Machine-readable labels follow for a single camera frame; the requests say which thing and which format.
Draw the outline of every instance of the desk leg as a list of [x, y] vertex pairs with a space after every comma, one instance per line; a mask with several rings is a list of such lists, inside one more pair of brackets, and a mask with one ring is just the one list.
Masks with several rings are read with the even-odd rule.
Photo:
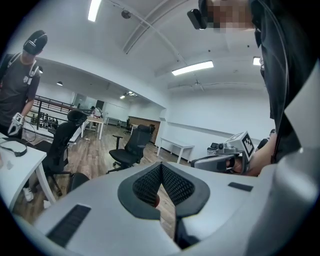
[[161, 149], [161, 144], [162, 144], [162, 139], [160, 140], [160, 145], [158, 147], [158, 152], [156, 153], [156, 156], [158, 157], [160, 154], [160, 149]]
[[85, 122], [86, 122], [86, 121], [84, 121], [84, 122], [82, 123], [82, 128], [81, 128], [81, 138], [83, 138], [83, 137], [84, 137]]
[[184, 148], [182, 147], [182, 148], [180, 149], [180, 154], [179, 154], [178, 161], [177, 161], [178, 164], [180, 164], [180, 159], [181, 159], [181, 157], [182, 157], [182, 153], [183, 153], [183, 152], [184, 152]]
[[56, 202], [56, 199], [55, 199], [54, 195], [52, 194], [52, 191], [49, 187], [42, 163], [40, 163], [39, 166], [35, 169], [35, 173], [38, 177], [39, 183], [41, 185], [41, 188], [42, 188], [46, 198], [53, 205]]
[[193, 151], [193, 150], [194, 150], [194, 148], [192, 147], [192, 148], [191, 148], [191, 150], [190, 150], [190, 154], [189, 154], [189, 159], [188, 159], [188, 163], [189, 163], [189, 162], [191, 162], [190, 158], [191, 158], [191, 154], [192, 154], [192, 151]]
[[100, 135], [99, 135], [99, 140], [101, 140], [101, 135], [102, 135], [102, 128], [104, 127], [103, 123], [100, 123], [101, 128], [100, 128]]

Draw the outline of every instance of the fluorescent light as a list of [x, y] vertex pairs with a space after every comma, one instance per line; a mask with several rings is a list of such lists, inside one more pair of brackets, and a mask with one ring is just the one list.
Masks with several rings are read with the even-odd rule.
[[261, 66], [260, 57], [253, 57], [253, 65]]
[[202, 63], [198, 63], [198, 64], [194, 64], [191, 66], [186, 66], [177, 70], [172, 71], [172, 74], [174, 74], [175, 76], [184, 74], [184, 73], [188, 73], [188, 72], [192, 72], [192, 71], [196, 71], [196, 70], [203, 70], [203, 69], [209, 69], [209, 68], [213, 68], [214, 64], [212, 62], [212, 60], [210, 61], [206, 61], [206, 62], [202, 62]]
[[101, 4], [101, 0], [91, 0], [91, 5], [90, 5], [90, 10], [88, 15], [89, 21], [92, 21], [92, 22], [96, 21], [100, 4]]

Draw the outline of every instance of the cable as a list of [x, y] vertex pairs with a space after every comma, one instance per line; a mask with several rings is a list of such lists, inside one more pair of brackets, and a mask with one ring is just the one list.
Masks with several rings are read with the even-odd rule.
[[[27, 129], [26, 129], [25, 123], [28, 123], [28, 124], [32, 127], [32, 129], [33, 129], [33, 132], [34, 132], [34, 139], [33, 139], [33, 140], [29, 140], [28, 137], [27, 137]], [[32, 125], [30, 122], [24, 120], [23, 129], [24, 129], [24, 137], [25, 137], [25, 139], [26, 139], [28, 142], [30, 142], [30, 143], [31, 143], [31, 142], [34, 142], [34, 141], [36, 140], [36, 138], [37, 138], [37, 133], [36, 133], [36, 130], [35, 130], [35, 128], [33, 127], [33, 125]]]
[[284, 35], [284, 32], [283, 32], [283, 30], [281, 28], [280, 23], [278, 22], [276, 16], [274, 15], [272, 10], [269, 8], [269, 6], [267, 6], [267, 4], [265, 2], [263, 2], [262, 0], [258, 0], [258, 2], [269, 13], [272, 21], [274, 22], [275, 28], [276, 28], [276, 30], [277, 30], [277, 32], [279, 34], [279, 38], [280, 38], [281, 45], [282, 45], [282, 48], [283, 48], [283, 53], [284, 53], [284, 60], [285, 60], [284, 104], [283, 104], [283, 109], [282, 109], [280, 122], [279, 122], [279, 127], [278, 127], [278, 131], [277, 131], [277, 137], [276, 137], [274, 152], [273, 152], [273, 155], [272, 155], [272, 160], [275, 160], [275, 157], [276, 157], [276, 154], [277, 154], [277, 151], [278, 151], [278, 148], [279, 148], [279, 144], [280, 144], [281, 132], [282, 132], [283, 125], [284, 125], [284, 113], [285, 113], [285, 109], [286, 109], [286, 106], [288, 105], [288, 101], [289, 101], [289, 65], [288, 65], [288, 55], [287, 55], [287, 48], [286, 48], [286, 44], [285, 44], [285, 35]]

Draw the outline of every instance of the gray t-shirt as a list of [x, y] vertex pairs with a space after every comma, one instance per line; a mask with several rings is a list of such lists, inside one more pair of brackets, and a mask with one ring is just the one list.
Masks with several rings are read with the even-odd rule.
[[[12, 55], [7, 55], [1, 69], [6, 69]], [[21, 113], [27, 100], [32, 101], [38, 89], [40, 72], [36, 72], [28, 85], [31, 65], [24, 65], [18, 57], [14, 63], [5, 71], [0, 88], [0, 124], [9, 127], [12, 117], [16, 113]]]

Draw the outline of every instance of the chair armrest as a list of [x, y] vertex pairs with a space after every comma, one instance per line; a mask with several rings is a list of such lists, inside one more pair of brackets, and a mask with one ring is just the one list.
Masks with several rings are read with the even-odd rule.
[[140, 149], [140, 152], [139, 152], [139, 158], [143, 158], [144, 157], [144, 149], [146, 148], [145, 145], [137, 145], [137, 147]]
[[48, 132], [55, 135], [56, 134], [56, 130], [52, 129], [52, 128], [48, 128]]
[[113, 137], [116, 138], [116, 149], [119, 148], [119, 140], [122, 139], [123, 137], [119, 136], [119, 135], [112, 135]]

